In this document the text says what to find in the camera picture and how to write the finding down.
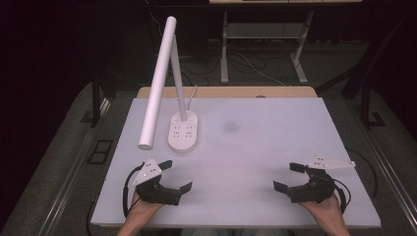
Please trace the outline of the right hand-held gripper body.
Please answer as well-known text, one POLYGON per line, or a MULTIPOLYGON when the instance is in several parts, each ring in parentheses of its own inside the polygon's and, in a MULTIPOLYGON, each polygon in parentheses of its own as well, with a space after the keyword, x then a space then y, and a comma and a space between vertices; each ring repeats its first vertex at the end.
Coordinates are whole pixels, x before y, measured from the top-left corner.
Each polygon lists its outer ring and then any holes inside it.
POLYGON ((287 196, 292 203, 321 203, 331 197, 334 191, 339 192, 335 180, 328 174, 329 170, 355 167, 356 163, 316 154, 307 164, 306 174, 309 181, 301 186, 289 187, 287 196))

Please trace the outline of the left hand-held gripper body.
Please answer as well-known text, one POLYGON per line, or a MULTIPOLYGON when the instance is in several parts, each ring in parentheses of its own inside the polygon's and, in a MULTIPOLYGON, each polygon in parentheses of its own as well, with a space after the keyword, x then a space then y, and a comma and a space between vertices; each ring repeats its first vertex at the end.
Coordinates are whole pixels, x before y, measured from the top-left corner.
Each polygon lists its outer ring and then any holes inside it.
POLYGON ((149 158, 133 181, 136 193, 144 202, 178 206, 181 198, 179 190, 169 189, 160 184, 162 171, 153 158, 149 158))

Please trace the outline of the person's right hand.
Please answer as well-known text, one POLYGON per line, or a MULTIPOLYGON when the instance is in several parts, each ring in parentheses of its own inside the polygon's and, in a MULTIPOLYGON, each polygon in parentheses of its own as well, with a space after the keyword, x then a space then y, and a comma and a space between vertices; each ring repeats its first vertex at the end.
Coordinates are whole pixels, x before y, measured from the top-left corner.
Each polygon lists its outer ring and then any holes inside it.
POLYGON ((337 227, 344 226, 339 202, 335 195, 332 195, 329 199, 324 200, 319 204, 315 202, 305 202, 300 203, 300 206, 314 217, 324 231, 336 231, 337 227))

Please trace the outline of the person's left hand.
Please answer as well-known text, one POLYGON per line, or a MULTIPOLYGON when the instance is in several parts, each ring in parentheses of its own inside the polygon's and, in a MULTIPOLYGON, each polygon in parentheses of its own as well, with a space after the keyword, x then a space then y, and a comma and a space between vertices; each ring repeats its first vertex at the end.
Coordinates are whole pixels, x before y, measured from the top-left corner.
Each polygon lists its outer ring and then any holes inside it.
POLYGON ((137 228, 143 228, 153 219, 161 208, 162 204, 144 202, 141 197, 135 193, 126 223, 137 228))

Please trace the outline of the white table cover board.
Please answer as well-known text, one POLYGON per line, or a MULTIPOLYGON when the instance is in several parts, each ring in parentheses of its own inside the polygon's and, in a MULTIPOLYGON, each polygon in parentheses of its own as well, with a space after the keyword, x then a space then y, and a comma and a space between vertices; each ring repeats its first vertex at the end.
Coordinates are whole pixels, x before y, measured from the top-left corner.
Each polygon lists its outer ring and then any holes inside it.
POLYGON ((199 117, 197 144, 187 153, 175 152, 167 140, 178 108, 174 98, 161 102, 153 148, 139 149, 146 106, 143 98, 131 105, 91 218, 95 225, 124 222, 126 178, 152 157, 173 163, 162 173, 164 187, 192 186, 178 206, 165 206, 156 214, 152 228, 311 228, 314 219, 276 192, 274 183, 307 182, 307 175, 290 170, 292 162, 349 158, 319 98, 195 98, 191 109, 199 117))

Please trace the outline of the white desk lamp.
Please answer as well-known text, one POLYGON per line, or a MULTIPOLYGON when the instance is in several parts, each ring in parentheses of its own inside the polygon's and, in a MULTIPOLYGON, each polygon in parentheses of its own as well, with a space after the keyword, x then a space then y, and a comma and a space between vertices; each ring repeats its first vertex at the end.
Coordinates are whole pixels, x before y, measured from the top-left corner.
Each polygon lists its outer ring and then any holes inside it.
POLYGON ((170 120, 167 135, 168 144, 176 152, 189 152, 197 144, 199 118, 195 112, 189 110, 186 106, 175 35, 176 26, 177 20, 172 16, 168 17, 158 51, 149 100, 138 142, 138 147, 143 150, 153 149, 168 66, 172 68, 179 108, 179 111, 174 113, 170 120))

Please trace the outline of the black metal stand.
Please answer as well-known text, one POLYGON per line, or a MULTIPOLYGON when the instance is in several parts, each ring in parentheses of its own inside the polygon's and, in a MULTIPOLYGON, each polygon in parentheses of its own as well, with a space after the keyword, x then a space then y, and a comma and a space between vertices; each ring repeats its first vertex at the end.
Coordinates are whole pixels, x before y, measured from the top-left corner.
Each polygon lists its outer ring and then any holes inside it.
POLYGON ((91 109, 84 112, 81 123, 90 124, 92 128, 98 125, 100 119, 104 116, 104 106, 107 97, 102 92, 98 74, 91 77, 91 109))
POLYGON ((377 10, 371 18, 370 29, 371 40, 364 55, 359 62, 347 71, 337 75, 315 88, 316 94, 330 89, 331 87, 346 81, 341 95, 346 99, 353 99, 358 92, 361 92, 360 121, 370 130, 374 126, 384 124, 382 119, 377 116, 374 121, 370 120, 370 101, 371 101, 371 80, 372 70, 387 46, 389 39, 389 25, 381 10, 377 10))

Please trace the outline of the black floor socket frame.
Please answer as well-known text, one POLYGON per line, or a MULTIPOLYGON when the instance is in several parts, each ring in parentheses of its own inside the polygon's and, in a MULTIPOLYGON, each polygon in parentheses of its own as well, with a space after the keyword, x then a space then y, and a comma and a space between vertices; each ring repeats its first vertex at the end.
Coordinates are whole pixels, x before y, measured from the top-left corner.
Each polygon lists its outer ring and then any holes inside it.
POLYGON ((112 140, 98 140, 87 159, 87 163, 93 165, 103 164, 110 154, 112 145, 112 140))

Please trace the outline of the metal floor rail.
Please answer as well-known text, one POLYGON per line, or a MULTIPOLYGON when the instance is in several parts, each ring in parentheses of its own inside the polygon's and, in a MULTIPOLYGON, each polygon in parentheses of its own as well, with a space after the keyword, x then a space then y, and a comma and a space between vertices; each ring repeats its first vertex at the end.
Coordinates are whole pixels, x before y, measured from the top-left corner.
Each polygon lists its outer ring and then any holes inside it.
POLYGON ((64 183, 61 185, 57 196, 52 202, 52 206, 48 211, 48 214, 46 215, 46 218, 44 219, 36 236, 53 236, 53 232, 55 231, 61 215, 64 212, 65 207, 75 188, 80 169, 86 161, 89 147, 93 142, 94 136, 94 130, 90 130, 83 138, 83 142, 81 143, 70 171, 66 176, 64 183))
POLYGON ((379 168, 384 174, 388 185, 392 189, 397 202, 399 203, 409 224, 413 228, 414 232, 417 234, 417 205, 411 199, 411 196, 401 183, 398 175, 395 173, 392 165, 390 164, 387 155, 384 153, 383 147, 377 141, 374 134, 366 128, 363 128, 362 132, 367 142, 369 143, 369 146, 371 147, 375 156, 376 162, 378 163, 379 168))

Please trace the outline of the grey metal desk frame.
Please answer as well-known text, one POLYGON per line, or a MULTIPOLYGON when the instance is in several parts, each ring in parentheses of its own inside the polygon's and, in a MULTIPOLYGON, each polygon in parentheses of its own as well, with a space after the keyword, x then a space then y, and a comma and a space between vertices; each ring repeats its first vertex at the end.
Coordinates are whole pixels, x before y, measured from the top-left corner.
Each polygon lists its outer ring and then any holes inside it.
POLYGON ((301 54, 307 40, 314 12, 307 13, 303 23, 233 23, 229 21, 228 13, 223 13, 221 54, 220 54, 220 81, 229 83, 227 47, 229 39, 296 39, 298 46, 289 54, 293 69, 298 81, 302 85, 308 83, 301 64, 301 54))

